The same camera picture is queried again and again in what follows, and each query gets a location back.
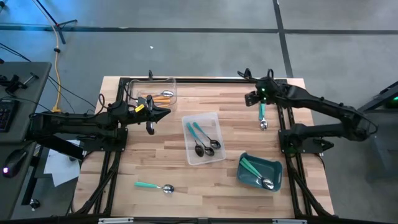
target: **teal spoon handle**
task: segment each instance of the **teal spoon handle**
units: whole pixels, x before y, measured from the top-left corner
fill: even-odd
[[[248,165],[246,165],[243,161],[239,162],[245,169],[247,169],[250,173],[252,173],[253,175],[255,175],[256,177],[260,178],[252,169],[250,169],[250,167],[248,167]]]
[[[193,123],[193,126],[194,126],[195,128],[197,128],[197,130],[199,130],[201,133],[203,133],[206,137],[208,137],[207,134],[199,127],[199,124],[198,124],[198,123],[194,122],[194,123]]]
[[[260,103],[259,106],[259,120],[261,121],[263,117],[265,117],[266,114],[266,104],[265,103]]]
[[[250,169],[253,170],[253,172],[255,172],[258,177],[262,177],[262,175],[257,171],[257,169],[254,168],[254,166],[246,158],[242,158],[242,162],[244,162],[248,167],[250,167]]]
[[[194,138],[196,138],[197,140],[199,140],[201,144],[203,144],[203,142],[200,140],[200,138],[197,136],[197,134],[196,134],[195,131],[193,130],[193,128],[192,128],[192,126],[191,126],[190,123],[187,123],[187,127],[188,127],[189,132],[191,132],[191,135],[192,135]]]
[[[145,182],[138,182],[138,181],[134,183],[134,186],[136,186],[136,187],[159,188],[155,184],[148,184],[148,183],[145,183]]]

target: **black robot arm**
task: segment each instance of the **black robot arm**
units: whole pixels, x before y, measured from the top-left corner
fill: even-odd
[[[340,124],[329,124],[319,126],[305,126],[295,124],[289,130],[287,139],[299,146],[303,140],[310,137],[344,137],[352,141],[363,141],[369,137],[372,122],[352,106],[343,103],[334,103],[316,97],[307,90],[286,83],[278,83],[274,80],[274,72],[270,69],[266,77],[255,79],[247,68],[245,73],[238,72],[249,82],[256,84],[257,91],[245,95],[246,106],[252,106],[259,101],[266,104],[277,104],[283,108],[308,108],[319,113],[337,118]]]
[[[129,124],[143,122],[157,123],[170,113],[167,108],[158,108],[153,104],[149,95],[147,99],[139,98],[138,107],[129,110],[124,101],[114,102],[107,107],[107,112],[95,115],[69,113],[37,113],[31,117],[29,134],[32,136],[48,136],[57,133],[81,134],[101,136],[103,138],[117,138],[116,130]]]

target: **yellow cable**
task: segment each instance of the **yellow cable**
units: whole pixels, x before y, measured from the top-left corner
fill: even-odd
[[[42,14],[45,16],[45,18],[49,22],[52,30],[54,31],[55,38],[57,40],[57,49],[59,49],[58,34],[57,34],[57,31],[55,30],[54,26],[52,25],[50,18],[46,15],[46,13],[42,10],[42,8],[39,5],[37,5],[37,3],[34,0],[32,0],[32,2],[42,12]],[[58,79],[59,85],[58,85],[57,101],[55,102],[55,105],[52,108],[52,111],[53,112],[61,112],[61,109],[58,107],[59,102],[60,102],[60,98],[61,98],[61,79],[60,79],[60,74],[58,73],[58,52],[55,52],[55,62],[54,62],[54,64],[55,64],[55,66],[54,66],[55,67],[55,74],[57,74],[57,79]]]

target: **desk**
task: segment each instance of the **desk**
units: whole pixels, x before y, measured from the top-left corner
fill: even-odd
[[[120,77],[104,77],[101,93],[106,103],[116,98]],[[303,79],[288,79],[304,87]],[[155,126],[155,135],[145,125],[130,125],[126,150],[122,153],[112,216],[124,217],[224,217],[293,218],[293,206],[286,168],[282,188],[271,192],[240,183],[236,178],[239,156],[243,152],[281,161],[277,131],[279,120],[275,105],[267,106],[267,131],[259,130],[258,106],[246,107],[244,94],[253,84],[178,83],[177,109]],[[181,118],[185,115],[218,113],[227,158],[220,162],[190,166],[187,162]],[[313,125],[308,109],[294,109],[297,123]],[[104,153],[86,158],[75,191],[79,209],[93,193],[100,179]],[[325,171],[319,158],[302,155],[307,185],[324,208],[333,213]],[[135,181],[157,185],[172,184],[173,194],[134,186]],[[300,208],[304,211],[299,187]]]
[[[51,63],[49,62],[6,62],[0,65],[0,75],[4,75],[8,79],[11,79],[13,74],[15,74],[19,76],[21,82],[24,82],[30,77],[30,72],[36,74],[39,79],[32,80],[27,84],[27,89],[18,89],[14,94],[19,98],[39,102],[50,69]],[[0,98],[8,96],[5,89],[6,87],[0,86]],[[29,115],[35,112],[36,107],[37,105],[35,103],[21,100],[9,132],[0,133],[1,167],[4,165],[6,158],[12,151],[22,149],[27,144],[26,142],[23,142],[23,140],[25,139],[26,132],[30,125]],[[0,220],[11,218],[22,184],[25,180],[30,161],[33,157],[35,145],[35,143],[32,143],[26,148],[28,155],[26,155],[26,159],[19,173],[15,177],[5,178],[0,174]]]

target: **computer mouse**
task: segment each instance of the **computer mouse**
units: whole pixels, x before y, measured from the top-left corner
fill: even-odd
[[[10,153],[2,167],[2,175],[7,178],[15,177],[21,169],[26,155],[27,152],[24,149],[17,149]]]

